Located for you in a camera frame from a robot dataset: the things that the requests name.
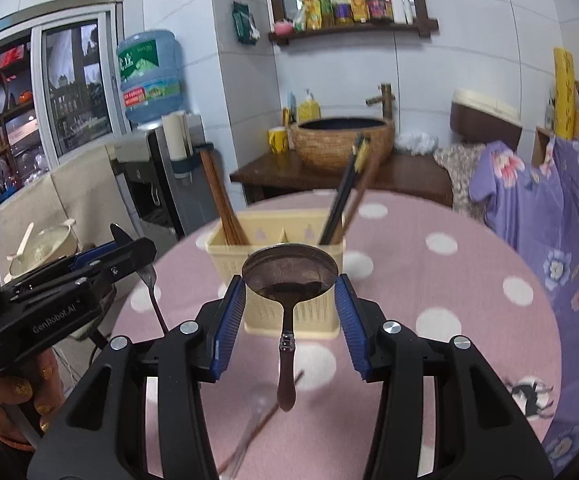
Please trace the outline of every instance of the yellow roll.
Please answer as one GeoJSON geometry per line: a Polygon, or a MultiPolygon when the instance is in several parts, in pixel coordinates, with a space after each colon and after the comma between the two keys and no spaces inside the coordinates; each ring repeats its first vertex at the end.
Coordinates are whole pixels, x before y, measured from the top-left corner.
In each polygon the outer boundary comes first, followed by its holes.
{"type": "Polygon", "coordinates": [[[573,128],[576,117],[575,76],[572,53],[563,48],[554,49],[556,64],[556,112],[554,115],[554,133],[566,140],[573,139],[573,128]]]}

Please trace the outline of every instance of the yellow mug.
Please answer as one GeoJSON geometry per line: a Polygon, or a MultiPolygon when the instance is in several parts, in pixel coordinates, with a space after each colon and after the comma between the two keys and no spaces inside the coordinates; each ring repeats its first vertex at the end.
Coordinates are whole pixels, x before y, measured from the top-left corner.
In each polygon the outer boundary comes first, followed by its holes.
{"type": "Polygon", "coordinates": [[[267,132],[267,140],[272,148],[272,153],[285,153],[290,148],[288,131],[285,126],[269,129],[267,132]]]}

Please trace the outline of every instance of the yellow soap bottle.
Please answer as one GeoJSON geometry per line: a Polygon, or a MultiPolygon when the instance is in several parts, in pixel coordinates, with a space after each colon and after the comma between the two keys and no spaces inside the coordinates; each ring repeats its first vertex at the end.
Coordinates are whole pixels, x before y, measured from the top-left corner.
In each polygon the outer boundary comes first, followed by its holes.
{"type": "Polygon", "coordinates": [[[309,91],[309,88],[305,89],[305,100],[300,105],[298,105],[297,114],[299,123],[321,118],[321,107],[314,99],[314,96],[312,95],[312,92],[309,91]]]}

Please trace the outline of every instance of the sink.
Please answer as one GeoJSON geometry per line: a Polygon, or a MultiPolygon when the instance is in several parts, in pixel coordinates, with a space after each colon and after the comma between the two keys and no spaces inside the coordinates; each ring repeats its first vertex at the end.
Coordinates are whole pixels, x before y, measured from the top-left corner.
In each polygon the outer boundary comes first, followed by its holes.
{"type": "Polygon", "coordinates": [[[327,171],[345,168],[359,133],[371,139],[372,152],[384,162],[394,147],[394,122],[371,117],[326,117],[294,124],[296,152],[303,161],[327,171]]]}

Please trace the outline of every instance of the round table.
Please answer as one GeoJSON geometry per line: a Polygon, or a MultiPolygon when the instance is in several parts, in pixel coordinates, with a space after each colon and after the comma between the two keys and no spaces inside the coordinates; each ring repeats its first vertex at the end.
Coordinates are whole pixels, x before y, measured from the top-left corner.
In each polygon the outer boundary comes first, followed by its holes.
{"type": "MultiPolygon", "coordinates": [[[[329,208],[333,190],[317,190],[257,203],[255,209],[329,208]]],[[[193,319],[203,303],[226,288],[209,256],[205,227],[156,263],[158,303],[169,327],[193,319]]],[[[561,349],[556,319],[540,282],[521,258],[490,230],[432,202],[388,192],[367,192],[346,237],[343,272],[360,298],[376,301],[388,319],[418,335],[448,341],[468,336],[509,384],[539,439],[556,411],[561,349]],[[535,388],[528,403],[523,386],[535,388]]],[[[134,342],[161,336],[147,289],[126,301],[114,335],[134,342]]],[[[230,366],[201,397],[217,464],[235,449],[251,415],[258,383],[278,380],[278,338],[241,329],[230,366]]],[[[272,418],[250,446],[240,480],[362,478],[381,384],[366,384],[353,369],[345,338],[299,340],[295,373],[305,371],[297,401],[272,418]]],[[[433,461],[433,380],[425,382],[421,471],[433,461]]],[[[148,383],[148,463],[159,473],[156,380],[148,383]]]]}

